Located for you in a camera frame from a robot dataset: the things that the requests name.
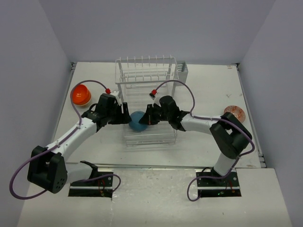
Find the teal bowl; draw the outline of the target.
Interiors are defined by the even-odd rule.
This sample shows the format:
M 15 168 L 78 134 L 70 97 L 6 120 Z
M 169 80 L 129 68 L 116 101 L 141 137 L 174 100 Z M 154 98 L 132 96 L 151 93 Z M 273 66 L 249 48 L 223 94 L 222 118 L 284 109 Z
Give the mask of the teal bowl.
M 135 111 L 131 113 L 131 121 L 129 122 L 129 127 L 135 132 L 142 132 L 147 129 L 148 125 L 140 124 L 139 121 L 144 116 L 144 112 Z

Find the orange bowl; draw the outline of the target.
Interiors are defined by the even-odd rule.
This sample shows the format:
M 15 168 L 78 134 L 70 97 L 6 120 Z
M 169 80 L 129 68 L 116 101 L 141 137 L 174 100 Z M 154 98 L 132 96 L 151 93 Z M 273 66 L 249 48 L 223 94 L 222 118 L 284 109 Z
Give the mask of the orange bowl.
M 75 106 L 87 106 L 91 101 L 91 93 L 76 93 L 71 96 L 71 101 Z
M 86 105 L 91 100 L 91 92 L 84 84 L 77 85 L 71 93 L 71 100 L 75 105 Z

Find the blue patterned bowl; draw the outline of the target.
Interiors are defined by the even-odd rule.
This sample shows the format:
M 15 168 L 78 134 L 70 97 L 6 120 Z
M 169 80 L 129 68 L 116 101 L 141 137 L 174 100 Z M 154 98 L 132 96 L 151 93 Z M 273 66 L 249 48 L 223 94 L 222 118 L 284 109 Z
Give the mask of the blue patterned bowl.
M 245 112 L 238 106 L 236 105 L 230 105 L 227 106 L 224 109 L 224 114 L 225 113 L 232 113 L 241 123 L 244 123 L 244 121 L 246 120 L 246 114 Z

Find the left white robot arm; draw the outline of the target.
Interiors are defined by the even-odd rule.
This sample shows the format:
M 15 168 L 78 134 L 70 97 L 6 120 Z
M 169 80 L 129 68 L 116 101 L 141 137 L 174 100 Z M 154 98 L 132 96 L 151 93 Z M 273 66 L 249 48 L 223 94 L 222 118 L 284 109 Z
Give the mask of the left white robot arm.
M 65 184 L 84 182 L 93 186 L 98 182 L 96 165 L 81 161 L 67 164 L 66 160 L 89 137 L 108 124 L 128 124 L 131 117 L 119 91 L 102 94 L 81 116 L 79 121 L 57 141 L 43 148 L 37 146 L 31 154 L 27 179 L 51 193 L 58 193 Z

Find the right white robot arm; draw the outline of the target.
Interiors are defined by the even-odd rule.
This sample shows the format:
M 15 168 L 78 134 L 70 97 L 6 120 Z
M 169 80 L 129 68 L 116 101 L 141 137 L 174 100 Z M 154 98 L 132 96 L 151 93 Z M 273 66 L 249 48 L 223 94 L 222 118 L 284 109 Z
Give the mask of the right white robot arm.
M 230 112 L 220 117 L 193 116 L 189 111 L 180 110 L 171 96 L 163 96 L 158 103 L 147 105 L 140 124 L 156 125 L 168 122 L 179 131 L 196 131 L 213 136 L 221 154 L 211 169 L 212 182 L 221 186 L 228 181 L 228 175 L 240 157 L 254 151 L 252 135 Z

